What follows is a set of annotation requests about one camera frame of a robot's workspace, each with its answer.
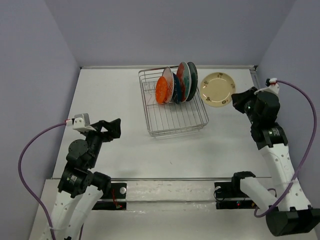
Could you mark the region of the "cream floral small plate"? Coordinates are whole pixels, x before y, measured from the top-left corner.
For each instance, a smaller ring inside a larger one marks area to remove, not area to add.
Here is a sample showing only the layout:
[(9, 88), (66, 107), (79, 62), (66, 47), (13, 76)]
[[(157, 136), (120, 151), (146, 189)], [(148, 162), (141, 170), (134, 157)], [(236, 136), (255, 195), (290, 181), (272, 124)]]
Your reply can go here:
[(200, 83), (201, 99), (210, 107), (224, 107), (232, 101), (236, 93), (236, 84), (231, 76), (223, 72), (207, 75)]

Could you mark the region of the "teal round plate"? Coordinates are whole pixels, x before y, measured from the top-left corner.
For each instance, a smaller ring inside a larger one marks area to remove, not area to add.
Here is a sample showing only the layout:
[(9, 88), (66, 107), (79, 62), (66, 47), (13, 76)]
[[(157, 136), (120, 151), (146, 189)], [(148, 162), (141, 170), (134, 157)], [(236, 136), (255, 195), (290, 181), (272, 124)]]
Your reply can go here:
[(191, 88), (190, 88), (190, 92), (187, 98), (187, 102), (191, 101), (197, 91), (197, 87), (198, 87), (198, 71), (196, 68), (196, 65), (193, 62), (188, 62), (187, 63), (189, 70), (190, 70), (190, 76), (191, 76)]

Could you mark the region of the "dark blue leaf dish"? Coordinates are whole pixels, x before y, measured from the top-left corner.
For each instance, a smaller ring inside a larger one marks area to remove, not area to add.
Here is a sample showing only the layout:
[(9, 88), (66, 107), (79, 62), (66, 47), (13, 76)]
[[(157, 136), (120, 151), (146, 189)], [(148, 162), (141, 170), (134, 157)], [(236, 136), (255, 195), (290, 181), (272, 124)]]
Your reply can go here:
[(182, 98), (182, 91), (181, 91), (181, 85), (179, 78), (175, 73), (173, 73), (173, 79), (174, 79), (174, 90), (173, 90), (173, 95), (172, 95), (172, 101), (175, 104), (179, 104), (181, 102)]

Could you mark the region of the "red and teal floral plate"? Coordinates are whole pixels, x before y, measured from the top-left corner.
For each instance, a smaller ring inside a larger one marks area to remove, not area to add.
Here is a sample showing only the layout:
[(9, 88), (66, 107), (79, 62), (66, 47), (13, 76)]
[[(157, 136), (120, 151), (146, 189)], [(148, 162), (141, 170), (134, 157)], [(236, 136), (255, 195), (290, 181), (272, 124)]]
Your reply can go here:
[(178, 66), (176, 75), (179, 79), (181, 89), (181, 102), (185, 102), (191, 91), (191, 73), (186, 62), (181, 62)]

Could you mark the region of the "orange round plate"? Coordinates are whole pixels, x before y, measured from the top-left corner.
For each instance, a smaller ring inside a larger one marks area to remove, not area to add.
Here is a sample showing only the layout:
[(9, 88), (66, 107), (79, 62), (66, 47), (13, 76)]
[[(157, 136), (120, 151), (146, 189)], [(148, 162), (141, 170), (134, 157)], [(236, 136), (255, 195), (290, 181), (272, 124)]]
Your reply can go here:
[(155, 99), (158, 104), (164, 104), (167, 99), (168, 84), (164, 76), (161, 76), (156, 84)]

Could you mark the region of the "white plate with orange sunburst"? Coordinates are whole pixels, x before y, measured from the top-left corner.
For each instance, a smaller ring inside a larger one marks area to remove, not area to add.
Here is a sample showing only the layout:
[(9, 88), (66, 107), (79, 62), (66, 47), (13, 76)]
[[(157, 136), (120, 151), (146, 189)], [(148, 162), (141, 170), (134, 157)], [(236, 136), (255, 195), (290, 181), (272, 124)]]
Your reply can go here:
[(166, 67), (163, 70), (162, 76), (166, 79), (167, 83), (167, 90), (165, 94), (165, 103), (169, 103), (172, 99), (173, 96), (173, 91), (174, 91), (174, 77), (173, 77), (173, 72), (170, 67)]

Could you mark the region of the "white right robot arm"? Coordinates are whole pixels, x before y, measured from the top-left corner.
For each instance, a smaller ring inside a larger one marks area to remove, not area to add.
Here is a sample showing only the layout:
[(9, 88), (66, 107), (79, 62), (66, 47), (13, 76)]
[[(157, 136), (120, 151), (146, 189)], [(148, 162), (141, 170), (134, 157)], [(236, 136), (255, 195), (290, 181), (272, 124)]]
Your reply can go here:
[(320, 210), (312, 207), (305, 196), (291, 162), (285, 131), (276, 122), (280, 110), (277, 93), (252, 87), (232, 94), (231, 99), (233, 107), (246, 114), (251, 123), (251, 137), (267, 165), (277, 195), (270, 193), (250, 171), (234, 173), (231, 192), (251, 198), (262, 211), (255, 212), (255, 217), (265, 218), (273, 236), (310, 232), (320, 222)]

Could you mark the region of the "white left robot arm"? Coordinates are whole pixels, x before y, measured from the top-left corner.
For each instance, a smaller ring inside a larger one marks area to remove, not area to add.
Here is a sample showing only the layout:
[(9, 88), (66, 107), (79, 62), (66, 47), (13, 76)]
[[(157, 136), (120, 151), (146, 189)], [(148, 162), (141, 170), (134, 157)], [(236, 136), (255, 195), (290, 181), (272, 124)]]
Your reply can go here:
[(43, 230), (42, 240), (76, 239), (94, 205), (111, 191), (111, 178), (90, 170), (96, 165), (102, 144), (120, 138), (121, 120), (90, 123), (88, 114), (78, 114), (72, 128), (85, 138), (74, 140), (68, 147), (51, 224)]

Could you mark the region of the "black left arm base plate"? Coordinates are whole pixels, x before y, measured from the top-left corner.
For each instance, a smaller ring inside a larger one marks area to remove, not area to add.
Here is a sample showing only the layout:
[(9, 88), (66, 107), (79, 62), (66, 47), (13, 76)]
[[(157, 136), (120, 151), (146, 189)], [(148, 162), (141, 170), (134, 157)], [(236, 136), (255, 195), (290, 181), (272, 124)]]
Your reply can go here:
[(125, 211), (127, 209), (127, 183), (112, 182), (107, 194), (93, 206), (94, 211)]

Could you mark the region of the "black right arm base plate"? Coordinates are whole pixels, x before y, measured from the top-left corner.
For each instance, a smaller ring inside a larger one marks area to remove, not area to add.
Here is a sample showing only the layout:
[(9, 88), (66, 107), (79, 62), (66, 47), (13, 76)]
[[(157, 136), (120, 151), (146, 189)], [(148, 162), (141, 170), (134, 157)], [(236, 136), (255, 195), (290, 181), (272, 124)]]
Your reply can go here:
[(231, 181), (214, 183), (213, 196), (217, 210), (255, 209), (256, 204), (243, 192), (235, 191)]

